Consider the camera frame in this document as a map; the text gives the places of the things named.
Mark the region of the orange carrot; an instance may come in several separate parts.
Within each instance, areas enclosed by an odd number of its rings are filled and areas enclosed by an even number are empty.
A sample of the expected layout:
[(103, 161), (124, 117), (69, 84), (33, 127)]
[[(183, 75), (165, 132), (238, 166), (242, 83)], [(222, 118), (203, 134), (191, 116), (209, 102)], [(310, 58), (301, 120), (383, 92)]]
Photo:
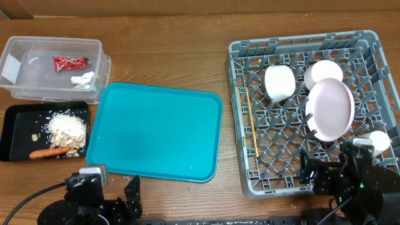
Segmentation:
[(29, 155), (30, 159), (41, 159), (41, 158), (48, 158), (51, 156), (57, 156), (60, 154), (64, 154), (68, 151), (70, 151), (70, 147), (58, 147), (58, 148), (52, 148), (52, 149), (42, 149), (42, 150), (37, 150), (32, 152)]

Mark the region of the white plate with food scraps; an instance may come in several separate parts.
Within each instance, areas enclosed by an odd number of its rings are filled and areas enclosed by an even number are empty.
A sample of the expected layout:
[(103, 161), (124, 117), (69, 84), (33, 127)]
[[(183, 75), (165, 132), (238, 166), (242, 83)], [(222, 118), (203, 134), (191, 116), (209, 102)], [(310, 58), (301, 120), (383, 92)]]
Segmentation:
[(308, 95), (307, 126), (320, 141), (335, 141), (350, 128), (355, 103), (350, 89), (341, 81), (326, 78), (315, 84)]

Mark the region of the wooden chopstick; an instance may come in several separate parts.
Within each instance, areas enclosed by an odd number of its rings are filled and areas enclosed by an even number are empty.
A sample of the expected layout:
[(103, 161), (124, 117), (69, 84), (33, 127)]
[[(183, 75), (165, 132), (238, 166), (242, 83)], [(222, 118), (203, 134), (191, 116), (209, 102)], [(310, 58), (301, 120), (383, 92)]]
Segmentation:
[(250, 119), (250, 123), (251, 123), (251, 132), (252, 132), (252, 141), (253, 141), (253, 145), (254, 145), (254, 152), (256, 154), (256, 158), (258, 159), (259, 158), (258, 144), (257, 144), (256, 132), (255, 132), (255, 128), (254, 128), (253, 111), (251, 108), (251, 101), (250, 101), (249, 91), (248, 91), (247, 86), (245, 87), (245, 91), (246, 91), (248, 114), (249, 114), (249, 119)]

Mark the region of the white cup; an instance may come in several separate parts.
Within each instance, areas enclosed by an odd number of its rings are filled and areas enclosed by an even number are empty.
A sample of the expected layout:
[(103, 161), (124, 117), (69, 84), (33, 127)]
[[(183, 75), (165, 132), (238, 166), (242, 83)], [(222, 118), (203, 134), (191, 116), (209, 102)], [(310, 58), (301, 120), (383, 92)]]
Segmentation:
[(361, 136), (353, 136), (350, 137), (350, 140), (353, 144), (358, 146), (361, 145), (373, 146), (374, 147), (373, 156), (377, 156), (383, 153), (391, 145), (391, 140), (389, 136), (382, 131), (373, 131), (367, 134), (363, 134)]

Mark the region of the white bowl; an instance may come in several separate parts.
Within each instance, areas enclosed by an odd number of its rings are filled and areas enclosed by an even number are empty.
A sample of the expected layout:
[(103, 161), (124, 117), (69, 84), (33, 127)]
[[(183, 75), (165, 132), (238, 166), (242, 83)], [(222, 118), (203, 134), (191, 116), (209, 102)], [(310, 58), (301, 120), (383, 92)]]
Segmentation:
[(343, 71), (339, 64), (330, 60), (321, 60), (306, 69), (304, 82), (310, 91), (319, 81), (326, 78), (343, 80)]
[(296, 80), (290, 67), (269, 66), (264, 74), (264, 85), (268, 96), (275, 102), (291, 97), (296, 89)]

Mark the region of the white tissue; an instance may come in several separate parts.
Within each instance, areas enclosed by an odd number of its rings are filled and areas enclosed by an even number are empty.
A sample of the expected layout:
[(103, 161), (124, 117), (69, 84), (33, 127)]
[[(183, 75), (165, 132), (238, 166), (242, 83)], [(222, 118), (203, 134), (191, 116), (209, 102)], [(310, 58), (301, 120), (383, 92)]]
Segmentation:
[(74, 85), (74, 88), (89, 89), (91, 87), (90, 83), (93, 77), (94, 77), (93, 71), (87, 72), (82, 76), (72, 76), (71, 83)]

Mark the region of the red snack wrapper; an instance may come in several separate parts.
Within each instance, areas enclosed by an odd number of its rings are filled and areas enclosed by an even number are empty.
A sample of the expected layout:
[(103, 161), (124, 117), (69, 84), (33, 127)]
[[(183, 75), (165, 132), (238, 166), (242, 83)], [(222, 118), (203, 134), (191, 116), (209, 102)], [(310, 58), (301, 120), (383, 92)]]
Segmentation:
[(86, 69), (91, 64), (87, 57), (59, 57), (54, 56), (54, 69), (56, 72), (63, 70)]

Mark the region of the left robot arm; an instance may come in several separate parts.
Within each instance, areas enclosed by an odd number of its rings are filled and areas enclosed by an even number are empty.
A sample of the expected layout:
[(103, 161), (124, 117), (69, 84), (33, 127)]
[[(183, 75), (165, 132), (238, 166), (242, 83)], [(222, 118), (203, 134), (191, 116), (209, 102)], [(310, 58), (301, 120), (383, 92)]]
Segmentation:
[(106, 200), (103, 188), (108, 172), (103, 164), (86, 166), (65, 179), (64, 199), (48, 205), (37, 223), (45, 225), (136, 224), (143, 213), (140, 177), (135, 176), (124, 188), (126, 200)]

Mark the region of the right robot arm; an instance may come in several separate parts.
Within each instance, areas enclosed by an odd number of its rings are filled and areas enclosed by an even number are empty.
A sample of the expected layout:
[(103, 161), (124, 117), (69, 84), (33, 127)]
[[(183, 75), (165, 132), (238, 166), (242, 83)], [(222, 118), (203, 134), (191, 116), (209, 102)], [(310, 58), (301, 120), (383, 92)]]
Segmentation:
[(399, 224), (399, 175), (374, 165), (373, 151), (365, 137), (342, 143), (338, 162), (301, 150), (299, 182), (313, 182), (315, 195), (330, 196), (337, 204), (303, 211), (302, 224)]

